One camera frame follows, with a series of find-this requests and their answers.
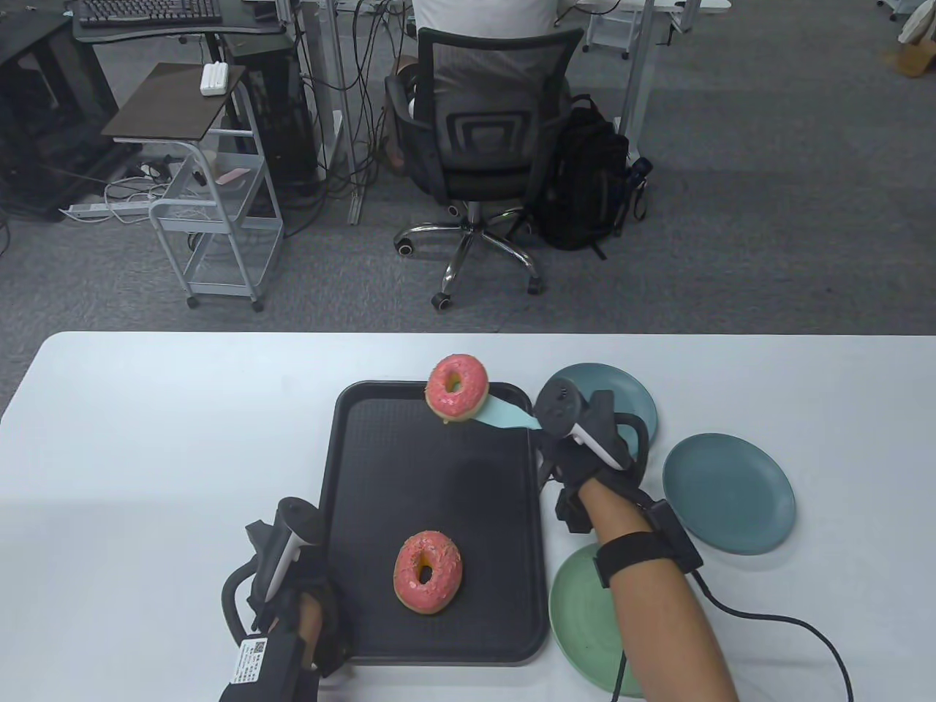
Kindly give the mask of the person's right hand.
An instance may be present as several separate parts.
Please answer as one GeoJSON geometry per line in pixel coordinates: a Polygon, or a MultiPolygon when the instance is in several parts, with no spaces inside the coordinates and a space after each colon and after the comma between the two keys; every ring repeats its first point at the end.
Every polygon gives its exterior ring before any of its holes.
{"type": "Polygon", "coordinates": [[[562,484],[555,514],[569,532],[594,529],[579,496],[592,479],[640,508],[649,507],[651,498],[641,489],[649,430],[638,415],[616,412],[611,390],[596,390],[586,399],[570,379],[552,378],[536,399],[534,416],[540,424],[534,433],[543,457],[540,482],[562,484]]]}

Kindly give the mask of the person's left hand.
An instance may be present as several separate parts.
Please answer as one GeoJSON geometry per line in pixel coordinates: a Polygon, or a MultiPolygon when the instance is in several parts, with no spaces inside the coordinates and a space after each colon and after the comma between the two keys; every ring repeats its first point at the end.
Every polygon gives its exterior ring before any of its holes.
{"type": "Polygon", "coordinates": [[[305,644],[302,668],[328,678],[348,660],[349,639],[330,579],[323,526],[307,524],[295,532],[258,519],[245,531],[257,558],[253,585],[262,589],[247,599],[253,631],[284,625],[305,644]]]}

